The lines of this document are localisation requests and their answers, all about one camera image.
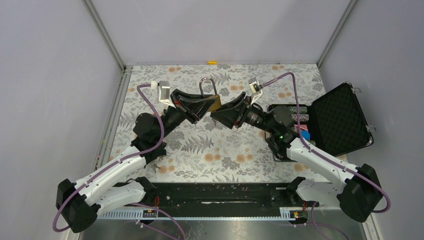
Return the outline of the brass long-shackle padlock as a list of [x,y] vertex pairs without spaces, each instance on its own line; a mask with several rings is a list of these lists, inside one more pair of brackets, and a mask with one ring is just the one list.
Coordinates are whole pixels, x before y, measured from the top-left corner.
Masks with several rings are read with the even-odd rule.
[[[213,87],[213,94],[212,95],[208,95],[207,97],[204,94],[203,91],[203,83],[210,81]],[[203,77],[200,81],[199,81],[199,90],[200,90],[200,94],[205,97],[206,99],[211,99],[214,100],[213,105],[209,108],[208,112],[214,112],[216,110],[218,110],[219,108],[221,108],[222,103],[221,103],[221,97],[218,94],[217,88],[216,88],[216,82],[211,78],[211,77]]]

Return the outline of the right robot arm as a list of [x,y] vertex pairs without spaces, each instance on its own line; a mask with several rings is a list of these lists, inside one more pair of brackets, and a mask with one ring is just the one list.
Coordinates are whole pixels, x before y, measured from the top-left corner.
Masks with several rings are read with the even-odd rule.
[[376,170],[364,163],[357,166],[340,162],[331,154],[310,144],[294,131],[294,119],[285,105],[279,105],[265,112],[244,92],[231,102],[212,111],[210,116],[228,128],[239,128],[248,124],[269,133],[266,143],[275,155],[284,155],[290,160],[309,166],[322,175],[329,183],[315,183],[298,177],[294,188],[287,191],[287,201],[299,206],[304,201],[325,202],[330,200],[351,219],[363,223],[382,198],[386,197]]

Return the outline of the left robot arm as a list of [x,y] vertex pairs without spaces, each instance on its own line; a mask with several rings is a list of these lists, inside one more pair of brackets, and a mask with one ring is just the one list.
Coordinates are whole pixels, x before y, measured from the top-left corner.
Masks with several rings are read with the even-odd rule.
[[144,206],[152,204],[154,186],[145,177],[123,186],[116,184],[132,171],[166,155],[164,138],[184,121],[196,124],[218,101],[211,94],[189,94],[176,89],[169,94],[167,109],[159,114],[147,97],[140,95],[152,113],[143,112],[137,117],[133,128],[136,137],[124,152],[83,178],[74,182],[65,179],[58,184],[57,213],[52,223],[55,232],[70,229],[80,233],[104,213],[139,202]]

